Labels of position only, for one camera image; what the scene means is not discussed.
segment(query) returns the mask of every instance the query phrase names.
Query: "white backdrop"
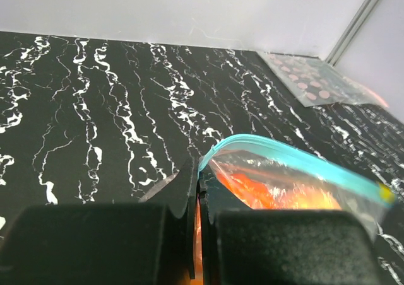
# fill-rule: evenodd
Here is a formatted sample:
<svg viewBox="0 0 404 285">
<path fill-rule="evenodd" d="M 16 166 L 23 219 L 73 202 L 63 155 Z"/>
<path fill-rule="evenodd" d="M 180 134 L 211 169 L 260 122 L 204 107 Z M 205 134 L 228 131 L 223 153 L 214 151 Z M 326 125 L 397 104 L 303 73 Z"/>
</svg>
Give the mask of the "white backdrop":
<svg viewBox="0 0 404 285">
<path fill-rule="evenodd" d="M 0 0 L 0 30 L 325 58 L 364 0 Z"/>
<path fill-rule="evenodd" d="M 404 122 L 404 1 L 380 0 L 336 65 L 370 87 Z"/>
</svg>

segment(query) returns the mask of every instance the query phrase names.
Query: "pink dotted packet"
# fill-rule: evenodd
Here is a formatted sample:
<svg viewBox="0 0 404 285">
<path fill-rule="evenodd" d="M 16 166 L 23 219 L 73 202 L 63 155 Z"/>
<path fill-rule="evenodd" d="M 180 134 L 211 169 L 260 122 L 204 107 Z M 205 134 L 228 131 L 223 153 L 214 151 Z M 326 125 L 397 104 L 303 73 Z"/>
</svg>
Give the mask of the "pink dotted packet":
<svg viewBox="0 0 404 285">
<path fill-rule="evenodd" d="M 378 94 L 318 58 L 267 52 L 258 55 L 305 107 L 332 103 L 388 107 Z"/>
</svg>

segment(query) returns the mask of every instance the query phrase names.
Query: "clear plastic packet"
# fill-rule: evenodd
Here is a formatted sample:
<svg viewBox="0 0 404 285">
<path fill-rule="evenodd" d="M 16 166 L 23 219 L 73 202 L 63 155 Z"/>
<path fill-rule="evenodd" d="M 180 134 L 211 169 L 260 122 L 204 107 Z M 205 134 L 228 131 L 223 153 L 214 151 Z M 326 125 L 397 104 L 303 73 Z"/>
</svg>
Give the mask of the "clear plastic packet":
<svg viewBox="0 0 404 285">
<path fill-rule="evenodd" d="M 266 52 L 258 54 L 305 107 L 332 103 L 388 107 L 375 92 L 340 75 L 318 58 Z"/>
<path fill-rule="evenodd" d="M 216 178 L 252 209 L 328 209 L 352 213 L 372 239 L 395 201 L 383 184 L 282 142 L 231 136 L 202 158 Z"/>
</svg>

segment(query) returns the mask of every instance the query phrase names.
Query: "white veining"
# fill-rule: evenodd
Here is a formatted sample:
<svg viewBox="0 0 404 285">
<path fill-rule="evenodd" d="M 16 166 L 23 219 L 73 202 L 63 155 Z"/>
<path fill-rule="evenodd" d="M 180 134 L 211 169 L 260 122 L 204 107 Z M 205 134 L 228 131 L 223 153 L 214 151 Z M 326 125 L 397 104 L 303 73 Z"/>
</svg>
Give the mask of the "white veining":
<svg viewBox="0 0 404 285">
<path fill-rule="evenodd" d="M 394 268 L 392 268 L 392 266 L 384 258 L 378 257 L 378 259 L 381 268 L 387 270 L 398 285 L 403 285 L 401 279 L 398 277 L 398 274 L 395 272 Z"/>
<path fill-rule="evenodd" d="M 171 85 L 166 86 L 166 84 L 159 83 L 155 79 L 152 80 L 169 93 L 170 117 L 178 125 L 182 134 L 188 138 L 188 152 L 191 154 L 191 148 L 193 148 L 198 154 L 201 154 L 191 139 L 191 135 L 196 136 L 201 133 L 204 140 L 205 137 L 210 137 L 218 143 L 223 138 L 222 134 L 209 125 L 204 114 L 187 104 L 187 101 L 194 96 L 194 90 L 190 89 L 180 72 L 174 69 L 172 63 L 169 62 L 166 48 L 163 45 L 149 45 L 154 64 L 161 64 L 164 67 L 170 75 Z"/>
<path fill-rule="evenodd" d="M 85 101 L 85 94 L 90 87 L 90 79 L 84 75 L 83 63 L 87 58 L 86 53 L 86 40 L 76 39 L 77 55 L 73 59 L 73 63 L 77 65 L 78 79 L 83 83 L 80 89 L 74 90 L 73 96 L 76 97 L 76 101 L 73 103 L 74 110 L 79 118 L 86 125 L 86 143 L 88 144 L 85 166 L 87 166 L 88 177 L 92 181 L 92 191 L 88 195 L 81 194 L 81 182 L 79 183 L 79 196 L 83 203 L 88 201 L 94 202 L 94 195 L 98 192 L 97 185 L 100 181 L 98 176 L 98 170 L 102 164 L 102 149 L 98 146 L 94 146 L 94 140 L 97 138 L 97 126 L 91 118 L 91 112 Z"/>
<path fill-rule="evenodd" d="M 3 226 L 6 224 L 6 218 L 0 217 L 0 230 L 3 228 Z"/>
<path fill-rule="evenodd" d="M 136 191 L 138 187 L 134 182 L 133 174 L 131 171 L 132 169 L 131 165 L 135 158 L 134 147 L 137 144 L 144 144 L 146 147 L 147 146 L 150 147 L 150 145 L 146 141 L 144 141 L 143 138 L 140 137 L 136 132 L 136 127 L 132 121 L 133 113 L 128 100 L 128 94 L 129 94 L 128 90 L 125 87 L 125 85 L 119 81 L 118 75 L 111 71 L 110 64 L 107 61 L 105 61 L 105 58 L 107 57 L 106 51 L 107 51 L 107 43 L 104 43 L 101 48 L 95 50 L 94 59 L 95 62 L 100 65 L 99 69 L 103 71 L 107 77 L 110 86 L 109 95 L 117 103 L 115 111 L 112 112 L 114 116 L 114 123 L 121 131 L 122 136 L 124 137 L 125 140 L 125 145 L 130 155 L 127 171 L 129 175 L 129 182 L 132 184 L 133 190 Z M 151 151 L 147 153 L 146 156 L 144 156 L 143 158 L 149 158 L 151 165 L 153 165 L 155 161 L 154 155 Z M 156 179 L 149 178 L 147 170 L 146 169 L 144 170 L 145 171 L 141 170 L 144 174 L 142 178 L 145 178 L 146 180 L 138 181 L 139 184 L 144 186 L 152 182 L 156 182 L 158 180 L 157 178 Z"/>
<path fill-rule="evenodd" d="M 304 144 L 314 153 L 317 155 L 318 158 L 326 160 L 326 158 L 324 158 L 318 151 L 316 151 L 307 141 L 306 139 L 304 139 L 304 136 L 302 135 L 302 132 L 300 131 L 300 129 L 296 128 L 295 129 L 295 134 L 297 137 L 301 138 L 302 141 L 304 142 Z"/>
<path fill-rule="evenodd" d="M 14 127 L 21 123 L 23 114 L 18 110 L 18 102 L 21 99 L 27 100 L 31 91 L 29 88 L 23 86 L 23 83 L 19 80 L 21 75 L 31 74 L 34 70 L 35 61 L 39 60 L 43 55 L 49 53 L 51 45 L 47 38 L 36 37 L 35 45 L 29 48 L 15 49 L 12 52 L 4 55 L 3 57 L 9 57 L 14 51 L 21 50 L 21 56 L 15 61 L 15 67 L 8 69 L 7 67 L 2 67 L 1 72 L 4 73 L 6 79 L 10 79 L 12 86 L 8 89 L 7 102 L 10 103 L 11 107 L 7 108 L 2 112 L 6 117 L 6 123 L 0 123 L 0 134 L 6 132 L 10 127 Z"/>
<path fill-rule="evenodd" d="M 150 121 L 151 126 L 153 127 L 152 132 L 154 133 L 154 135 L 156 135 L 157 139 L 159 139 L 161 141 L 161 143 L 163 144 L 164 153 L 165 153 L 165 155 L 167 157 L 168 162 L 171 165 L 171 173 L 178 172 L 177 168 L 175 167 L 174 160 L 171 158 L 171 155 L 169 153 L 167 143 L 165 142 L 165 139 L 159 134 L 159 132 L 157 130 L 156 120 L 151 116 L 150 111 L 147 108 L 146 101 L 145 101 L 145 98 L 144 98 L 144 95 L 143 95 L 146 88 L 144 86 L 142 86 L 141 78 L 140 78 L 139 74 L 136 72 L 137 68 L 139 68 L 139 66 L 140 66 L 140 62 L 139 62 L 139 60 L 138 60 L 138 58 L 136 56 L 137 50 L 134 48 L 134 46 L 129 45 L 129 44 L 124 44 L 124 49 L 126 51 L 126 59 L 128 60 L 129 65 L 132 67 L 131 69 L 132 69 L 132 72 L 133 72 L 133 74 L 135 75 L 135 77 L 137 79 L 138 86 L 141 88 L 141 90 L 140 90 L 140 101 L 142 103 L 143 110 L 145 111 L 146 118 Z M 151 145 L 149 144 L 149 146 L 147 147 L 146 152 L 151 152 L 150 147 L 151 147 Z M 144 158 L 150 158 L 151 165 L 154 167 L 157 174 L 160 174 L 160 176 L 163 179 L 165 179 L 167 177 L 167 175 L 163 172 L 163 169 L 158 167 L 158 163 L 154 159 L 153 156 L 149 155 L 149 156 L 144 157 Z"/>
<path fill-rule="evenodd" d="M 9 165 L 14 164 L 14 158 L 8 154 L 0 154 L 0 185 L 6 185 L 5 179 L 3 179 L 6 173 L 6 168 Z"/>
<path fill-rule="evenodd" d="M 49 154 L 57 151 L 58 149 L 65 148 L 66 146 L 69 146 L 73 141 L 74 141 L 74 139 L 70 140 L 66 144 L 63 144 L 61 146 L 57 146 L 54 149 L 51 149 L 50 151 L 47 151 L 46 155 L 44 156 L 44 160 L 42 161 L 41 170 L 39 171 L 39 174 L 38 174 L 38 180 L 39 180 L 39 184 L 46 186 L 46 199 L 48 201 L 48 204 L 56 205 L 58 203 L 57 197 L 54 195 L 54 193 L 52 191 L 55 184 L 53 182 L 51 182 L 51 181 L 44 182 L 44 179 L 43 179 L 44 172 L 45 172 L 45 165 L 47 163 L 48 156 L 49 156 Z"/>
<path fill-rule="evenodd" d="M 262 79 L 258 78 L 253 72 L 251 72 L 245 65 L 243 65 L 240 59 L 236 57 L 234 50 L 226 50 L 226 52 L 242 69 L 243 75 L 241 76 L 241 78 L 243 78 L 245 75 L 248 75 L 254 81 L 255 85 L 259 88 L 259 92 L 261 93 L 261 95 L 264 96 L 265 100 L 268 102 L 268 108 L 271 110 L 272 108 L 275 109 L 275 111 L 279 114 L 283 113 L 283 111 L 280 110 L 277 105 L 275 105 L 275 102 L 271 96 L 271 89 L 272 89 L 271 85 L 265 83 Z M 230 61 L 226 60 L 226 63 L 237 71 L 235 74 L 235 76 L 237 77 L 240 70 L 234 67 L 234 65 Z"/>
<path fill-rule="evenodd" d="M 377 224 L 378 235 L 389 243 L 391 249 L 404 261 L 404 247 L 402 242 L 398 241 L 395 237 L 384 233 L 380 224 Z"/>
</svg>

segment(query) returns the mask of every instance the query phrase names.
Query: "crinkled plastic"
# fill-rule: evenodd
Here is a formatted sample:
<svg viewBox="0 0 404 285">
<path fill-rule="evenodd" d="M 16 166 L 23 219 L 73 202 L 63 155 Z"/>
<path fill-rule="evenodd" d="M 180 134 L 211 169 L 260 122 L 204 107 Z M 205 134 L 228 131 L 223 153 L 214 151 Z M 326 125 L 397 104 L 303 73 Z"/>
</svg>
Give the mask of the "crinkled plastic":
<svg viewBox="0 0 404 285">
<path fill-rule="evenodd" d="M 388 104 L 369 88 L 341 76 L 313 57 L 258 52 L 276 76 L 305 107 L 332 103 Z"/>
<path fill-rule="evenodd" d="M 374 238 L 395 201 L 383 184 L 269 138 L 239 134 L 199 164 L 253 209 L 331 209 L 352 213 Z"/>
</svg>

